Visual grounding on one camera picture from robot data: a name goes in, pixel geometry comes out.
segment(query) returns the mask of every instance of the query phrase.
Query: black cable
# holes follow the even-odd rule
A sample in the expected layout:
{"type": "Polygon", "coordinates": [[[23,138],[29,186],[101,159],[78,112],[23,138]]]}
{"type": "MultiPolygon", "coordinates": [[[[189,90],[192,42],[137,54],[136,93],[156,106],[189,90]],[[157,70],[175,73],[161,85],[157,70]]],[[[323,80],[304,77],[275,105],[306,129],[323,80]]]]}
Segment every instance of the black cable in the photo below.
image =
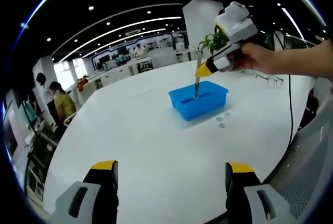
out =
{"type": "MultiPolygon", "coordinates": [[[[274,32],[275,36],[277,37],[277,40],[280,42],[280,45],[282,47],[282,50],[285,50],[285,46],[282,44],[280,38],[277,36],[277,34],[274,32]]],[[[290,132],[290,138],[289,138],[289,144],[288,147],[291,144],[292,141],[292,133],[293,133],[293,113],[292,113],[292,104],[291,104],[291,77],[290,74],[288,74],[289,78],[289,105],[290,105],[290,116],[291,116],[291,132],[290,132]]]]}

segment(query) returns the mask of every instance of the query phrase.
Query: eyeglasses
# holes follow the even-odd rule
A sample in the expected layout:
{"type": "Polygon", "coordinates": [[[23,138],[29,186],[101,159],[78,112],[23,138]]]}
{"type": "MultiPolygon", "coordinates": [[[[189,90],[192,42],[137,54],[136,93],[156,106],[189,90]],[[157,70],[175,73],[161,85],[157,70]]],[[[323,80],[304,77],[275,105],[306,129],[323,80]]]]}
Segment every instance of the eyeglasses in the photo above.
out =
{"type": "Polygon", "coordinates": [[[273,86],[281,86],[283,81],[284,81],[282,78],[274,76],[274,75],[264,77],[264,76],[261,76],[261,75],[257,74],[255,77],[260,77],[260,78],[263,78],[263,79],[267,80],[267,84],[269,86],[272,86],[272,87],[273,86]]]}

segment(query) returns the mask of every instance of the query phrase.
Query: green leaves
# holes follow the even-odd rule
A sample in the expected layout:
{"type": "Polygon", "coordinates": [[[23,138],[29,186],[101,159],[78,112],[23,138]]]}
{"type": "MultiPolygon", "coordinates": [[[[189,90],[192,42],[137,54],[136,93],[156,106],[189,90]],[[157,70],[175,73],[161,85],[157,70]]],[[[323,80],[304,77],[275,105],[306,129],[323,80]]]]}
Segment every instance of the green leaves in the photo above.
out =
{"type": "Polygon", "coordinates": [[[199,43],[198,50],[202,54],[204,49],[208,49],[211,55],[213,55],[215,51],[224,47],[228,41],[228,37],[222,31],[216,34],[208,34],[205,36],[204,40],[199,43]]]}

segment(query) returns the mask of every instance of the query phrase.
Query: white table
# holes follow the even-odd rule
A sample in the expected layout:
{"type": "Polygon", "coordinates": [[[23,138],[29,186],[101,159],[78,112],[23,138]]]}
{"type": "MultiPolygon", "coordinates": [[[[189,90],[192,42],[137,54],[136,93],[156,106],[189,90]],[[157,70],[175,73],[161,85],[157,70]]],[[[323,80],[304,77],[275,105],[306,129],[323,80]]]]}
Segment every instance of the white table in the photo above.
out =
{"type": "MultiPolygon", "coordinates": [[[[99,161],[119,161],[119,224],[204,223],[226,211],[225,163],[239,161],[264,180],[290,135],[288,78],[280,88],[249,74],[215,73],[227,106],[191,122],[168,92],[194,82],[196,61],[132,76],[96,91],[65,132],[49,167],[44,209],[99,161]],[[221,116],[225,128],[216,117],[221,116]]],[[[294,134],[311,78],[292,76],[294,134]]]]}
{"type": "Polygon", "coordinates": [[[76,84],[74,84],[71,88],[73,90],[73,94],[72,95],[70,94],[70,95],[71,95],[73,101],[75,102],[76,108],[78,109],[80,106],[82,106],[86,102],[86,100],[91,96],[91,94],[97,90],[96,84],[95,84],[96,80],[100,79],[103,86],[105,86],[105,84],[108,85],[108,84],[114,83],[116,81],[122,80],[124,78],[124,76],[125,77],[127,75],[131,76],[130,70],[127,70],[127,72],[122,72],[122,70],[125,70],[126,68],[129,69],[130,67],[132,67],[132,69],[134,70],[134,73],[137,74],[138,70],[135,65],[146,62],[146,61],[150,61],[150,60],[151,60],[150,57],[143,58],[143,59],[133,59],[119,67],[95,74],[95,75],[91,76],[90,78],[88,78],[88,83],[83,85],[83,91],[79,91],[76,88],[76,84]]]}

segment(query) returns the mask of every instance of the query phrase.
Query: person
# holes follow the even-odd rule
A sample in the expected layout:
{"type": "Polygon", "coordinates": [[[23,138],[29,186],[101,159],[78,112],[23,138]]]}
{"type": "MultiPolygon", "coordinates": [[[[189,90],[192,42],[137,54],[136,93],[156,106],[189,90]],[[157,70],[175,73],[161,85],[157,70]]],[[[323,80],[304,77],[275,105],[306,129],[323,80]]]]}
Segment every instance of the person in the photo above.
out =
{"type": "Polygon", "coordinates": [[[266,74],[307,75],[333,81],[332,39],[315,47],[285,51],[271,51],[254,43],[245,43],[241,51],[245,56],[236,60],[232,71],[257,70],[266,74]]]}
{"type": "Polygon", "coordinates": [[[56,123],[56,125],[61,124],[54,104],[53,95],[49,90],[49,81],[41,72],[37,74],[36,81],[43,87],[43,98],[45,103],[47,104],[48,111],[50,112],[50,115],[52,116],[54,122],[56,123]]]}
{"type": "Polygon", "coordinates": [[[141,57],[144,53],[145,53],[145,48],[141,47],[140,44],[137,44],[135,48],[135,56],[141,57]]]}
{"type": "Polygon", "coordinates": [[[135,47],[133,47],[133,48],[130,47],[130,48],[129,48],[129,55],[130,55],[131,58],[134,57],[134,55],[135,55],[135,47]]]}
{"type": "Polygon", "coordinates": [[[54,95],[54,103],[59,120],[63,123],[66,118],[75,113],[75,104],[57,81],[53,81],[50,84],[49,89],[54,95]]]}

